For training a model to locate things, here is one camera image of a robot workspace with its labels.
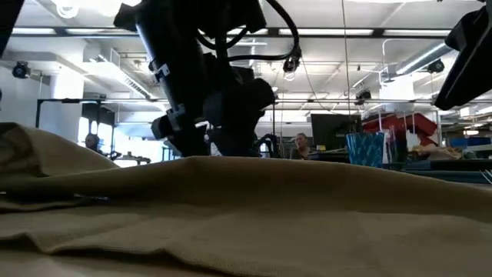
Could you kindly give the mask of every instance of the industrial ceiling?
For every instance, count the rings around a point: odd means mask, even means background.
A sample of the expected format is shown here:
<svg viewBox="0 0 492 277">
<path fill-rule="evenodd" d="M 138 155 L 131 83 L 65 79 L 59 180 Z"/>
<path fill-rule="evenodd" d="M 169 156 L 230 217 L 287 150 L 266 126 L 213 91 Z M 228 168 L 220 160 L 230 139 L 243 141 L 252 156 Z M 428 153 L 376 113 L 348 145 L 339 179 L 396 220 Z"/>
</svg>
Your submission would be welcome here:
<svg viewBox="0 0 492 277">
<path fill-rule="evenodd" d="M 299 28 L 309 32 L 321 32 L 319 29 L 337 29 L 325 33 L 331 35 L 306 35 L 301 38 L 304 64 L 295 72 L 295 76 L 285 78 L 280 62 L 246 61 L 239 65 L 252 67 L 257 76 L 264 78 L 277 89 L 280 99 L 305 99 L 306 102 L 284 103 L 277 109 L 288 110 L 286 115 L 306 116 L 309 111 L 329 109 L 345 111 L 348 109 L 347 97 L 354 97 L 357 91 L 369 88 L 373 98 L 378 98 L 379 72 L 386 65 L 397 64 L 422 53 L 433 45 L 442 42 L 442 38 L 451 30 L 460 18 L 468 12 L 483 6 L 478 1 L 444 0 L 436 1 L 393 1 L 393 0 L 278 0 L 288 11 Z M 74 28 L 110 28 L 115 11 L 102 7 L 121 2 L 83 1 L 74 18 L 61 18 L 56 12 L 52 0 L 26 0 L 16 26 L 28 27 L 74 27 Z M 269 28 L 285 28 L 285 23 L 266 3 L 261 2 Z M 347 35 L 360 32 L 363 35 Z M 392 36 L 374 37 L 375 30 L 404 30 L 401 38 Z M 411 38 L 412 32 L 417 38 Z M 59 38 L 32 37 L 17 35 L 8 45 L 10 52 L 51 52 L 90 73 L 87 62 L 82 62 L 87 45 L 99 45 L 101 48 L 113 48 L 121 58 L 121 69 L 132 79 L 151 93 L 164 97 L 146 69 L 145 49 L 138 37 L 113 36 L 105 38 Z M 292 44 L 290 36 L 255 36 L 241 41 L 231 49 L 231 54 L 280 54 L 286 52 Z M 414 72 L 415 98 L 430 98 L 435 95 L 445 80 L 447 71 L 456 58 L 456 52 L 441 57 L 446 68 L 444 72 L 429 74 Z M 124 85 L 111 79 L 111 76 L 94 74 L 97 82 L 86 82 L 86 92 L 108 95 L 108 98 L 132 98 L 134 93 Z M 321 105 L 309 101 L 314 98 L 339 98 L 339 105 Z M 155 105 L 121 105 L 121 111 L 155 112 Z M 429 105 L 417 109 L 431 109 Z"/>
</svg>

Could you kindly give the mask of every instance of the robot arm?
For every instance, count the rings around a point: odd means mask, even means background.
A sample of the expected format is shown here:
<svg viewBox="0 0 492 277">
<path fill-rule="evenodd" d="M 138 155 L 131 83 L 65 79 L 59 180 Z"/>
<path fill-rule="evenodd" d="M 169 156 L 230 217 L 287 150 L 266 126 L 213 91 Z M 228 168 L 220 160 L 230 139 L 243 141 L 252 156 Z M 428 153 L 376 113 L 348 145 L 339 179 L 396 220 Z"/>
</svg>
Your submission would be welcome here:
<svg viewBox="0 0 492 277">
<path fill-rule="evenodd" d="M 254 78 L 252 69 L 231 67 L 229 62 L 287 59 L 287 68 L 295 70 L 301 56 L 295 24 L 275 0 L 267 1 L 294 36 L 287 54 L 228 57 L 228 48 L 247 32 L 266 26 L 258 0 L 144 0 L 135 7 L 121 6 L 115 26 L 138 32 L 151 58 L 149 68 L 171 104 L 166 115 L 153 122 L 152 131 L 182 156 L 208 155 L 206 127 L 195 127 L 203 121 L 211 124 L 208 136 L 223 155 L 254 154 L 254 128 L 264 115 L 262 110 L 274 104 L 275 95 L 266 81 Z M 242 25 L 245 28 L 238 37 L 227 42 L 227 32 Z M 216 44 L 204 39 L 198 29 L 215 38 Z M 216 57 L 204 55 L 197 39 L 214 49 Z"/>
</svg>

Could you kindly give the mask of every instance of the black monitor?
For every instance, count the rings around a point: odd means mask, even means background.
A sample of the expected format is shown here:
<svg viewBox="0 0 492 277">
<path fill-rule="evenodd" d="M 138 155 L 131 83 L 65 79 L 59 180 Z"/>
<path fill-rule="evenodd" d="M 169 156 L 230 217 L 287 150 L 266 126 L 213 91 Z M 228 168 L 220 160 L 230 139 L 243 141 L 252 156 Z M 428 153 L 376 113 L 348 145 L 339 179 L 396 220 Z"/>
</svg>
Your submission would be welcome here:
<svg viewBox="0 0 492 277">
<path fill-rule="evenodd" d="M 492 15 L 487 9 L 492 9 L 492 0 L 480 10 L 467 13 L 445 39 L 446 45 L 460 54 L 434 102 L 440 109 L 467 104 L 492 89 Z"/>
<path fill-rule="evenodd" d="M 7 47 L 8 39 L 12 34 L 18 14 L 21 12 L 24 0 L 1 0 L 0 1 L 0 58 Z"/>
<path fill-rule="evenodd" d="M 360 115 L 311 115 L 314 146 L 326 150 L 342 149 L 347 145 L 345 135 L 361 131 Z"/>
</svg>

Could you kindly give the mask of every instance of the man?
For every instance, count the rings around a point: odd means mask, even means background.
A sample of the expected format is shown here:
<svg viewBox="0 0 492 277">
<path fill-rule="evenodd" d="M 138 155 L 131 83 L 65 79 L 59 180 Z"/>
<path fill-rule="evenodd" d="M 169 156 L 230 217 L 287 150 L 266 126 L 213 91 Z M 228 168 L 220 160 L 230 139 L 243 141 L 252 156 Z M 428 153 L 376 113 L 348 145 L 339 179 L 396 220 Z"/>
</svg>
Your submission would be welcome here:
<svg viewBox="0 0 492 277">
<path fill-rule="evenodd" d="M 296 149 L 291 153 L 291 159 L 309 159 L 308 137 L 304 133 L 298 133 L 295 137 Z"/>
</svg>

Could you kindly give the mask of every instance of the camera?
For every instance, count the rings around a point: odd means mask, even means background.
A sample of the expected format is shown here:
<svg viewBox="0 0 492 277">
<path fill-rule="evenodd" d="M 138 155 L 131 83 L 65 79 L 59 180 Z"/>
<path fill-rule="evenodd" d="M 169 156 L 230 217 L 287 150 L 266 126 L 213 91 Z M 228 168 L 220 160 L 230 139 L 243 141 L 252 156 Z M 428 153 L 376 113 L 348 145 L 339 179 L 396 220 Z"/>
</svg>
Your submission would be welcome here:
<svg viewBox="0 0 492 277">
<path fill-rule="evenodd" d="M 435 62 L 432 62 L 427 67 L 427 72 L 429 72 L 431 74 L 432 73 L 441 73 L 442 71 L 444 71 L 444 63 L 440 59 L 438 59 Z"/>
<path fill-rule="evenodd" d="M 29 78 L 31 76 L 31 69 L 28 67 L 28 63 L 17 62 L 17 65 L 12 69 L 12 75 L 15 78 Z"/>
</svg>

